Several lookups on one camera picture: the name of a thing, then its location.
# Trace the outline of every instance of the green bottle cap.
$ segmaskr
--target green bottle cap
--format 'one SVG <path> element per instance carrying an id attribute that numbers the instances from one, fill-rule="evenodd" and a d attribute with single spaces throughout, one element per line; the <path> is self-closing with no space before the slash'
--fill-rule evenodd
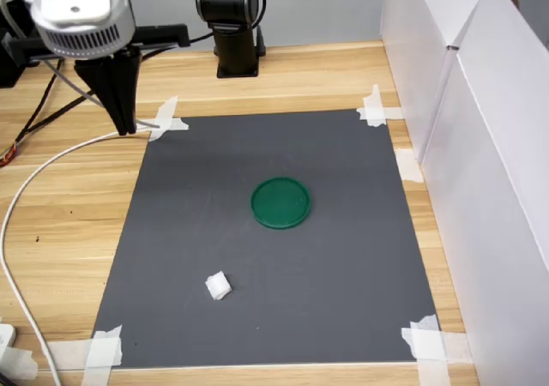
<path id="1" fill-rule="evenodd" d="M 293 178 L 271 178 L 251 196 L 254 217 L 271 229 L 289 229 L 307 218 L 311 211 L 309 191 Z"/>

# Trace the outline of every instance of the white tape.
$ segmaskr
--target white tape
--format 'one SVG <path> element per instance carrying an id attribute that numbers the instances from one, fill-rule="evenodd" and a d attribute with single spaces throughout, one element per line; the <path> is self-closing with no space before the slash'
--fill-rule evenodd
<path id="1" fill-rule="evenodd" d="M 11 380 L 34 380 L 38 376 L 38 363 L 30 350 L 1 347 L 0 372 Z"/>
<path id="2" fill-rule="evenodd" d="M 473 363 L 467 336 L 439 331 L 434 315 L 410 322 L 410 328 L 402 328 L 401 334 L 418 360 L 421 386 L 450 386 L 448 363 Z"/>
<path id="3" fill-rule="evenodd" d="M 166 103 L 159 107 L 155 119 L 146 119 L 148 123 L 160 126 L 159 129 L 151 130 L 150 142 L 154 142 L 162 137 L 168 130 L 188 130 L 189 125 L 181 121 L 180 118 L 173 118 L 175 109 L 178 106 L 178 96 L 172 97 Z"/>
<path id="4" fill-rule="evenodd" d="M 50 341 L 48 347 L 60 371 L 84 370 L 82 385 L 105 386 L 112 366 L 122 364 L 122 326 L 110 332 L 95 332 L 84 341 Z"/>
<path id="5" fill-rule="evenodd" d="M 122 362 L 121 331 L 122 326 L 118 326 L 107 333 L 95 332 L 81 386 L 106 386 L 109 384 L 113 364 L 118 361 Z"/>
<path id="6" fill-rule="evenodd" d="M 360 120 L 366 120 L 369 126 L 378 127 L 382 124 L 387 124 L 377 84 L 374 84 L 371 94 L 368 97 L 364 97 L 364 109 L 357 109 L 357 112 L 360 114 Z"/>
<path id="7" fill-rule="evenodd" d="M 395 156 L 402 180 L 411 180 L 416 183 L 424 182 L 423 173 L 411 148 L 397 148 Z"/>
<path id="8" fill-rule="evenodd" d="M 401 107 L 384 107 L 387 120 L 404 120 Z"/>

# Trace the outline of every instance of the black stand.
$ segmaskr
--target black stand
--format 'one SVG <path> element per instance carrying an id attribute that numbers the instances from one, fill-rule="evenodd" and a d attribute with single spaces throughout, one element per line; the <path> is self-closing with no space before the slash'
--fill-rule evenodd
<path id="1" fill-rule="evenodd" d="M 259 58 L 267 52 L 261 32 L 257 27 L 256 46 L 253 30 L 242 33 L 222 34 L 214 32 L 214 53 L 220 59 L 217 77 L 257 77 L 259 75 Z"/>
<path id="2" fill-rule="evenodd" d="M 261 28 L 254 25 L 258 5 L 258 0 L 196 0 L 198 14 L 214 33 L 219 78 L 258 75 L 259 57 L 265 55 Z"/>

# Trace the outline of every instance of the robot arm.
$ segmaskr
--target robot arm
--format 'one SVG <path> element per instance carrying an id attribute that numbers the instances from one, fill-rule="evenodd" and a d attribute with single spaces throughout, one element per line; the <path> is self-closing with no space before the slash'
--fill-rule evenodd
<path id="1" fill-rule="evenodd" d="M 196 0 L 196 7 L 213 30 L 218 77 L 257 75 L 258 58 L 265 54 L 258 0 Z M 97 95 L 121 136 L 136 132 L 141 50 L 190 45 L 183 24 L 136 27 L 130 0 L 33 0 L 30 13 L 39 38 L 9 42 L 14 60 L 25 64 L 74 58 L 76 73 Z"/>

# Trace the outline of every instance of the gray mat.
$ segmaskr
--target gray mat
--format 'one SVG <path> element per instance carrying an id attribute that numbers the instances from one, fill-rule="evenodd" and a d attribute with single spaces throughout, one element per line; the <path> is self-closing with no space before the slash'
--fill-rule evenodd
<path id="1" fill-rule="evenodd" d="M 148 145 L 96 330 L 123 367 L 413 360 L 435 313 L 387 126 L 356 111 L 186 118 Z M 313 204 L 270 230 L 250 211 L 290 176 Z M 204 281 L 223 270 L 233 292 Z"/>

